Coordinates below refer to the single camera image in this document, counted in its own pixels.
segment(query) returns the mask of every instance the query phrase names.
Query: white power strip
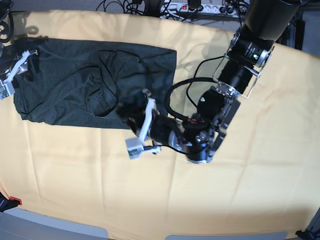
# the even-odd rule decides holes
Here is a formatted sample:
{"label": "white power strip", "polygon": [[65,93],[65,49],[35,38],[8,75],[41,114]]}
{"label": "white power strip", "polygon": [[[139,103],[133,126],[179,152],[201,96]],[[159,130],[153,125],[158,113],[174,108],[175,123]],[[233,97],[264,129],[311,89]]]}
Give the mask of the white power strip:
{"label": "white power strip", "polygon": [[239,18],[238,12],[233,10],[228,12],[226,9],[225,11],[221,11],[223,8],[225,8],[224,5],[214,5],[214,4],[202,4],[203,9],[201,11],[196,11],[194,9],[189,9],[189,6],[187,3],[170,3],[168,7],[166,7],[166,1],[164,2],[164,6],[162,7],[162,11],[165,9],[174,12],[176,15],[179,16],[210,16],[212,15],[218,15],[217,17],[229,17],[229,18]]}

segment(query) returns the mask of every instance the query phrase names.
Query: wrinkled cloth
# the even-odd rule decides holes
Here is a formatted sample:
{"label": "wrinkled cloth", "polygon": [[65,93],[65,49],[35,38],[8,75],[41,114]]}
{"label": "wrinkled cloth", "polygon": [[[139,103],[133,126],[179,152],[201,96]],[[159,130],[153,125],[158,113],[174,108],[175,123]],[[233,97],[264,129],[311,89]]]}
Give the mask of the wrinkled cloth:
{"label": "wrinkled cloth", "polygon": [[176,51],[89,40],[22,38],[18,52],[38,50],[17,77],[14,104],[23,120],[50,125],[127,129],[114,109],[119,98],[147,88],[162,114],[173,83]]}

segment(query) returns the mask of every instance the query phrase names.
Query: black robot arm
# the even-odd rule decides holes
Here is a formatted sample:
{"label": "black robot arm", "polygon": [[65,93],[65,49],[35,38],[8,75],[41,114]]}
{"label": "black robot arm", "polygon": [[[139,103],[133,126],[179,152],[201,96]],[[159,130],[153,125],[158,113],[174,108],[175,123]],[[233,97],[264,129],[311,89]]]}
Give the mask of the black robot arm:
{"label": "black robot arm", "polygon": [[[274,42],[300,4],[300,0],[252,0],[244,25],[234,35],[221,61],[227,60],[220,76],[216,76],[216,70],[213,77],[187,79],[168,90],[165,107],[173,118],[158,113],[150,93],[140,94],[140,106],[122,103],[117,112],[138,136],[126,141],[130,157],[138,158],[147,151],[158,153],[166,146],[186,155],[193,163],[210,162],[240,107],[238,98],[250,96],[271,56]],[[253,81],[252,87],[246,90],[250,81]],[[189,117],[174,111],[170,106],[172,92],[196,82],[213,83],[200,97],[197,112]],[[145,146],[147,139],[153,141],[152,146]]]}

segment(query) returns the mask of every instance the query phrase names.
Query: cable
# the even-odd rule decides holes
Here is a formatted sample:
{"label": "cable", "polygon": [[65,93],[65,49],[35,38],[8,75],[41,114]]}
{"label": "cable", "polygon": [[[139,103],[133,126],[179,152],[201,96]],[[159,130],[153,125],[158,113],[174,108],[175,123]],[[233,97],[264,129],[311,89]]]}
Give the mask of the cable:
{"label": "cable", "polygon": [[120,5],[121,8],[124,10],[124,6],[121,4],[120,1],[111,1],[111,2],[109,2],[109,3],[105,6],[106,1],[107,1],[107,0],[103,0],[102,2],[100,2],[100,4],[98,5],[98,7],[97,7],[95,10],[98,11],[99,7],[100,7],[102,4],[103,4],[103,11],[104,11],[104,12],[106,12],[106,10],[107,10],[107,8],[108,8],[108,6],[109,6],[110,4],[118,4],[118,5]]}
{"label": "cable", "polygon": [[136,4],[136,5],[135,5],[135,15],[137,15],[138,8],[139,8],[139,4]]}
{"label": "cable", "polygon": [[202,11],[204,9],[204,7],[202,5],[200,5],[200,7],[198,7],[196,10],[194,10],[194,12],[192,12],[189,16],[185,17],[184,19],[182,19],[181,22],[186,21],[188,18],[190,18],[193,14],[196,14],[199,11]]}
{"label": "cable", "polygon": [[172,17],[176,17],[176,21],[179,21],[179,19],[180,19],[180,16],[179,15],[177,15],[177,14],[175,14],[175,13],[173,13],[171,10],[168,10],[168,14],[170,14],[170,16]]}
{"label": "cable", "polygon": [[137,10],[136,8],[133,8],[133,7],[131,7],[131,6],[133,6],[134,5],[134,3],[129,3],[125,8],[126,8],[126,14],[128,13],[128,12],[132,12],[132,13],[136,13],[136,14],[138,14],[138,15],[143,15],[144,13],[145,13],[145,11],[141,11],[141,10]]}
{"label": "cable", "polygon": [[[202,62],[200,62],[200,64],[198,65],[198,67],[196,68],[193,78],[196,78],[197,73],[201,67],[202,64],[209,62],[209,61],[213,61],[213,60],[218,60],[218,59],[222,59],[224,56],[218,56],[218,57],[214,57],[214,58],[209,58],[206,60],[203,60]],[[192,83],[190,83],[190,85],[187,87],[186,89],[186,97],[189,99],[189,101],[192,103],[193,106],[195,106],[198,109],[198,105],[191,99],[190,95],[189,95],[189,89],[191,87]]]}
{"label": "cable", "polygon": [[203,18],[200,18],[200,19],[196,19],[196,20],[193,20],[193,21],[190,21],[189,23],[192,24],[194,22],[197,22],[197,21],[200,21],[200,20],[205,20],[205,19],[209,19],[209,18],[212,18],[212,17],[216,17],[216,16],[221,16],[221,15],[227,15],[228,13],[217,13],[217,14],[213,14],[213,15],[210,15],[210,16],[206,16],[206,17],[203,17]]}
{"label": "cable", "polygon": [[168,10],[168,7],[170,5],[172,0],[169,0],[168,4],[166,5],[166,7],[164,8],[164,10],[161,12],[161,14],[164,14],[167,10]]}
{"label": "cable", "polygon": [[130,2],[128,0],[124,0],[123,3],[122,3],[123,7],[125,7],[125,5],[126,5],[125,2],[127,2],[128,5],[130,4]]}
{"label": "cable", "polygon": [[[11,3],[10,3],[10,6],[9,6],[8,10],[6,11],[6,13],[0,19],[0,26],[3,27],[3,30],[0,30],[0,37],[2,35],[7,35],[6,38],[0,38],[0,42],[3,43],[3,44],[8,43],[12,39],[12,37],[14,35],[15,25],[14,25],[14,18],[13,18],[12,13],[11,13],[11,9],[12,9],[13,6],[14,6],[14,0],[11,0]],[[7,16],[8,16],[8,19],[9,19],[10,27],[4,21],[4,19]]]}
{"label": "cable", "polygon": [[154,146],[145,146],[144,148],[152,148],[152,147],[166,147],[166,148],[170,148],[172,149],[173,151],[179,153],[179,154],[183,154],[183,155],[193,155],[193,154],[198,154],[198,153],[201,153],[203,150],[207,149],[209,147],[206,146],[204,148],[202,148],[201,150],[198,150],[198,151],[195,151],[195,152],[184,152],[184,151],[179,151],[177,149],[175,149],[173,146],[170,146],[170,145],[154,145]]}
{"label": "cable", "polygon": [[176,111],[174,111],[171,107],[170,107],[170,96],[172,94],[172,92],[183,86],[186,84],[191,84],[191,83],[197,83],[197,82],[208,82],[208,83],[215,83],[215,81],[210,78],[210,77],[197,77],[197,78],[191,78],[191,79],[187,79],[184,81],[180,81],[174,85],[172,85],[169,90],[166,92],[165,97],[164,97],[164,107],[166,109],[166,111],[171,114],[173,117],[182,120],[183,122],[188,121],[190,118],[187,116],[184,116]]}
{"label": "cable", "polygon": [[128,0],[124,0],[123,1],[123,3],[121,3],[121,1],[120,0],[118,0],[118,2],[121,4],[121,6],[122,6],[122,10],[123,10],[123,13],[125,13],[126,11],[125,11],[125,2],[128,2]]}

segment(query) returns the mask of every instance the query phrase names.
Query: yellow tablecloth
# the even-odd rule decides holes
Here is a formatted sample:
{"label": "yellow tablecloth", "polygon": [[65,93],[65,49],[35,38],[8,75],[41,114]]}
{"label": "yellow tablecloth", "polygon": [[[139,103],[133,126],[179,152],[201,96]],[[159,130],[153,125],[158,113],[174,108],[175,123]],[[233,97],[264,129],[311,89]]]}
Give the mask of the yellow tablecloth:
{"label": "yellow tablecloth", "polygon": [[[91,11],[19,13],[15,35],[174,49],[174,81],[221,56],[232,33],[177,21]],[[209,77],[209,62],[199,76]],[[0,102],[0,191],[22,209],[105,228],[116,240],[240,235],[305,228],[320,207],[320,59],[276,45],[209,164],[170,149],[129,160],[128,130],[22,121]],[[196,99],[208,85],[194,84]],[[185,88],[171,98],[192,113]]]}

